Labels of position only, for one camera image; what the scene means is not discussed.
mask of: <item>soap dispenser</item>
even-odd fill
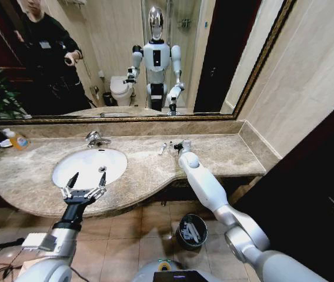
[[[10,142],[18,150],[23,150],[29,145],[26,138],[14,131],[11,131],[9,128],[5,128],[2,132],[7,136],[7,138],[9,138]]]

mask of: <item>white sink basin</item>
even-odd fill
[[[106,167],[106,184],[118,179],[127,165],[123,153],[112,149],[91,149],[73,153],[62,159],[55,167],[52,181],[58,187],[65,187],[69,179],[79,172],[75,190],[89,190],[98,187]]]

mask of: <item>chrome robot face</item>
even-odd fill
[[[163,30],[163,15],[159,7],[151,7],[149,11],[149,23],[153,40],[160,40]]]

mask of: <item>gold mirror frame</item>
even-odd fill
[[[32,119],[0,119],[0,125],[33,125],[33,124],[64,124],[64,123],[106,123],[106,122],[160,122],[187,120],[235,120],[240,114],[268,56],[287,20],[296,0],[284,0],[277,14],[268,37],[261,49],[255,65],[248,77],[242,94],[232,114],[198,113],[179,116],[129,116],[129,117],[73,117],[73,116],[34,116]]]

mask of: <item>person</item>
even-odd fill
[[[56,19],[42,10],[41,0],[24,0],[23,7],[19,4],[25,12],[22,23],[26,40],[18,31],[15,33],[26,49],[37,83],[46,87],[41,97],[41,113],[63,115],[90,109],[93,103],[85,95],[75,67],[83,59],[77,43]]]

